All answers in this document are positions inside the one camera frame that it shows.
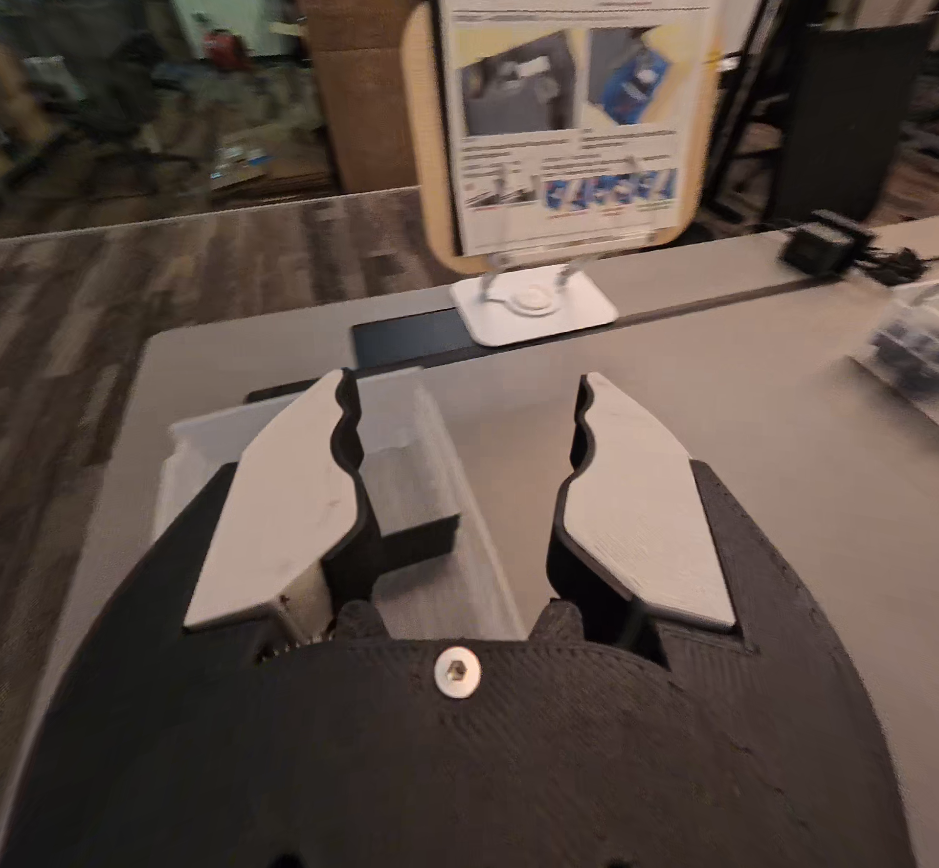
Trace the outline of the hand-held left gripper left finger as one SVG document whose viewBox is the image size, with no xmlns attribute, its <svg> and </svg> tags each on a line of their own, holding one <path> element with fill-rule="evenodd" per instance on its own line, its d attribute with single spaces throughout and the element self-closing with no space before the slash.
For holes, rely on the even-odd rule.
<svg viewBox="0 0 939 868">
<path fill-rule="evenodd" d="M 358 384 L 322 377 L 241 455 L 194 587 L 189 630 L 273 619 L 326 632 L 379 575 L 379 523 L 360 475 Z"/>
</svg>

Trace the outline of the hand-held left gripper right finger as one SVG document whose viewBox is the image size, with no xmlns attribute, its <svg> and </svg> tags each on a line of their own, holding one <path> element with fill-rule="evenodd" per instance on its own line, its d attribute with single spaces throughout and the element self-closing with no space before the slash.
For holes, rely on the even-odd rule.
<svg viewBox="0 0 939 868">
<path fill-rule="evenodd" d="M 581 377 L 547 575 L 590 635 L 653 617 L 726 633 L 737 617 L 684 445 L 598 372 Z"/>
</svg>

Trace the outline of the grey black usb hub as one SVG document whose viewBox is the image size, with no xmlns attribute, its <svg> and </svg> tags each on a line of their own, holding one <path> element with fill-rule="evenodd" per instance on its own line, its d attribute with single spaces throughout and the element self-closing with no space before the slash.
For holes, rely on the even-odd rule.
<svg viewBox="0 0 939 868">
<path fill-rule="evenodd" d="M 367 451 L 360 473 L 380 529 L 380 577 L 452 554 L 459 503 L 421 444 Z"/>
</svg>

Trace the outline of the clear plastic bin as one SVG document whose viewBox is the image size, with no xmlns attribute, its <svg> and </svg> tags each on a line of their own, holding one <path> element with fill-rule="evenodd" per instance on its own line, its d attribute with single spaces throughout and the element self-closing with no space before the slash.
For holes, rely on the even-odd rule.
<svg viewBox="0 0 939 868">
<path fill-rule="evenodd" d="M 525 627 L 498 553 L 470 489 L 425 371 L 405 369 L 358 382 L 363 451 L 416 441 L 446 469 L 461 522 L 445 558 L 381 576 L 374 602 L 399 640 L 520 640 Z M 259 394 L 241 406 L 171 426 L 174 452 L 163 463 L 152 524 L 154 543 L 225 464 L 304 392 Z"/>
<path fill-rule="evenodd" d="M 895 288 L 851 357 L 937 421 L 938 283 Z"/>
</svg>

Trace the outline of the printed instruction sheet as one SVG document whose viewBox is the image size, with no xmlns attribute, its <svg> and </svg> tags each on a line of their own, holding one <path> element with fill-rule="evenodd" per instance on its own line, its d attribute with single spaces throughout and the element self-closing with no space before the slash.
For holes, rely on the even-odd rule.
<svg viewBox="0 0 939 868">
<path fill-rule="evenodd" d="M 433 0 L 457 251 L 675 238 L 723 0 Z"/>
</svg>

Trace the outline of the tall cardboard box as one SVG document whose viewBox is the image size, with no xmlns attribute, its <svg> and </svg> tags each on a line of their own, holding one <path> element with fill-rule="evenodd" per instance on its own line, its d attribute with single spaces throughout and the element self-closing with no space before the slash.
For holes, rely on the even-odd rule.
<svg viewBox="0 0 939 868">
<path fill-rule="evenodd" d="M 345 193 L 417 184 L 401 43 L 418 0 L 295 0 Z"/>
</svg>

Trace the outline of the black office chair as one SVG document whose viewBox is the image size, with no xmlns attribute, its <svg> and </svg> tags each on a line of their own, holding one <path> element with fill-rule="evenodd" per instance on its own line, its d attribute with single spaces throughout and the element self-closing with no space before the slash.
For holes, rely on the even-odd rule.
<svg viewBox="0 0 939 868">
<path fill-rule="evenodd" d="M 22 59 L 27 86 L 40 107 L 95 150 L 79 183 L 86 200 L 111 200 L 100 188 L 116 171 L 134 174 L 142 195 L 158 193 L 161 166 L 184 165 L 198 174 L 197 158 L 145 142 L 160 111 L 158 89 L 187 94 L 182 84 L 155 75 L 165 56 L 156 36 L 146 30 L 130 33 L 106 57 L 86 64 L 83 79 L 71 73 L 62 56 Z"/>
</svg>

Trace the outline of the black fabric chair back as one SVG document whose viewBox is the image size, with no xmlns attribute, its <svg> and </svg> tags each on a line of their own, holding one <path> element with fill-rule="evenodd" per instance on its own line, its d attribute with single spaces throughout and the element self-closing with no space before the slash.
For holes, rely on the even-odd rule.
<svg viewBox="0 0 939 868">
<path fill-rule="evenodd" d="M 898 146 L 935 17 L 809 29 L 763 220 L 789 226 L 827 209 L 870 216 Z"/>
</svg>

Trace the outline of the red canister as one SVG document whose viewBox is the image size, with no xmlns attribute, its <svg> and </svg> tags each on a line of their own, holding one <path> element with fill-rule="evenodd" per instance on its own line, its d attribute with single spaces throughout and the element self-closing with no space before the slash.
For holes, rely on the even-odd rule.
<svg viewBox="0 0 939 868">
<path fill-rule="evenodd" d="M 241 37 L 224 28 L 208 29 L 202 36 L 205 61 L 224 73 L 251 72 L 252 59 Z"/>
</svg>

